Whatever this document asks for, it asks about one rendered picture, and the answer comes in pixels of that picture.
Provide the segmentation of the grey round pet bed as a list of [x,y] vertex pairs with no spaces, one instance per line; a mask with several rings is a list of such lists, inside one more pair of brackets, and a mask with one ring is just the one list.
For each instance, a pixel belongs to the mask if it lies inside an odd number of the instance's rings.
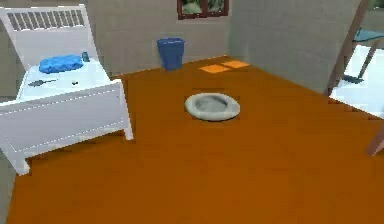
[[191,95],[185,100],[184,106],[192,117],[211,122],[229,120],[240,113],[240,104],[222,93]]

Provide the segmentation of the blue bin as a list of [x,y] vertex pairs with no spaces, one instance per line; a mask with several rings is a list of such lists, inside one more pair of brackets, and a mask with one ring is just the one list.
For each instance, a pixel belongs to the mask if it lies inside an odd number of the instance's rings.
[[185,41],[181,38],[162,38],[157,41],[161,65],[165,70],[176,70],[182,67]]

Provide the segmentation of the dark red framed window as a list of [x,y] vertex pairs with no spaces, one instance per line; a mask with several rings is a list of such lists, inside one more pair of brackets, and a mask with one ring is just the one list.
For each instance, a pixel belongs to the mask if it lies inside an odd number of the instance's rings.
[[177,0],[179,20],[221,17],[229,14],[229,0]]

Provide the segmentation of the white bed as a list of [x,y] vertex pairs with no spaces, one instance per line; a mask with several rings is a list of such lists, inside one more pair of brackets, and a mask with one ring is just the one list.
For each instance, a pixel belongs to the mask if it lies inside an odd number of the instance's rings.
[[[19,175],[27,159],[122,130],[133,138],[123,83],[112,80],[96,50],[86,7],[4,8],[0,20],[25,69],[17,97],[0,103],[0,150]],[[64,55],[90,62],[79,69],[45,74],[42,60]],[[56,80],[38,87],[36,80]]]

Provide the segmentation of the blue pillow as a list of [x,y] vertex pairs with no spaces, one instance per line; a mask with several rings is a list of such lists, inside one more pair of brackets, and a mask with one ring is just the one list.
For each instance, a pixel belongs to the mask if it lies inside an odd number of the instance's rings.
[[80,56],[55,56],[42,60],[39,64],[39,71],[45,74],[51,74],[76,70],[82,66],[83,62]]

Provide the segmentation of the dark grey flat object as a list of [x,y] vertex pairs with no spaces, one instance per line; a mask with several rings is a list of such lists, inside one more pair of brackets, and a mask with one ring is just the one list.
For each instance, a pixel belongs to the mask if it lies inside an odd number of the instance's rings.
[[38,87],[38,86],[41,86],[45,83],[54,82],[54,81],[57,81],[57,79],[56,80],[36,80],[36,81],[29,83],[28,86]]

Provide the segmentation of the teal top table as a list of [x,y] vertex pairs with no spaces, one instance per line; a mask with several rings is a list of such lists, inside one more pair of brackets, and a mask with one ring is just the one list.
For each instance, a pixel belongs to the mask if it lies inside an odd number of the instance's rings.
[[381,42],[384,42],[384,32],[359,28],[352,40],[352,51],[344,61],[342,80],[352,84],[363,82],[363,75]]

